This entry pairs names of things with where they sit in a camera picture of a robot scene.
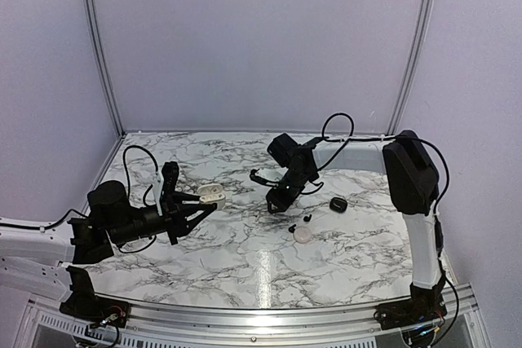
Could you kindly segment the white earbud charging case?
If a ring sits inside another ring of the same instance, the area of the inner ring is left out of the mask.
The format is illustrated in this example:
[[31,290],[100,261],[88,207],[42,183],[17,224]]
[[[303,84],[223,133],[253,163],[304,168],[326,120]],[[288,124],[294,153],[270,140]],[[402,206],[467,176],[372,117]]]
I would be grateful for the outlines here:
[[210,183],[201,185],[197,189],[197,195],[201,204],[217,206],[217,210],[222,209],[225,206],[226,196],[223,190],[223,186],[219,183]]

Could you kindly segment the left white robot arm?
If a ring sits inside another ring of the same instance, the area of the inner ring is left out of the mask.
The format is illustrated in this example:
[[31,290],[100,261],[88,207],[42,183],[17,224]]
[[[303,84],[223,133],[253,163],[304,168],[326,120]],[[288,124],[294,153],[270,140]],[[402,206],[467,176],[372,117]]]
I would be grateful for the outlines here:
[[41,258],[75,265],[95,265],[114,255],[113,248],[166,233],[172,245],[200,222],[224,207],[218,184],[202,186],[196,195],[177,192],[175,181],[163,183],[154,194],[156,204],[131,205],[124,185],[101,183],[89,192],[90,213],[63,217],[47,226],[13,222],[1,224],[1,254]]

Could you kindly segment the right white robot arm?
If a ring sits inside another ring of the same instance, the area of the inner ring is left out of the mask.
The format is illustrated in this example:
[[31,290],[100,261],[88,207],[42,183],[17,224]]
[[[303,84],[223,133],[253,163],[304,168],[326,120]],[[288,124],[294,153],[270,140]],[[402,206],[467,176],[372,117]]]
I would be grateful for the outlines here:
[[384,174],[391,202],[405,220],[413,258],[412,289],[420,289],[405,302],[404,314],[420,322],[436,308],[432,293],[445,284],[440,253],[443,235],[437,218],[438,204],[446,193],[428,148],[432,144],[412,130],[393,136],[314,137],[298,143],[280,134],[268,145],[268,154],[286,170],[277,181],[266,181],[268,211],[285,212],[315,182],[323,170],[359,170]]

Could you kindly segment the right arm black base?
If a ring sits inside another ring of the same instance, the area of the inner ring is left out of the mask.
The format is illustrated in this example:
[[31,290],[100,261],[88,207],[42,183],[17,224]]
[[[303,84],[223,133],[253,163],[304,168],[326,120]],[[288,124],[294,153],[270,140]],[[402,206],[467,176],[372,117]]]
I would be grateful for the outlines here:
[[444,277],[430,289],[411,284],[408,298],[377,305],[374,319],[382,330],[388,330],[444,318],[447,315],[442,296],[444,286]]

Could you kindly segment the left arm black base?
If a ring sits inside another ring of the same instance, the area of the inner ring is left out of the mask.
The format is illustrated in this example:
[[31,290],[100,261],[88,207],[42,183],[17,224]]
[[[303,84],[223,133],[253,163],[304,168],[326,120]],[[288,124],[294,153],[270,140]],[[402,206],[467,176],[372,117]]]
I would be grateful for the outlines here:
[[71,279],[70,294],[60,303],[62,314],[96,324],[102,324],[106,320],[113,327],[126,326],[130,310],[128,302],[97,295],[86,270],[69,266],[66,271]]

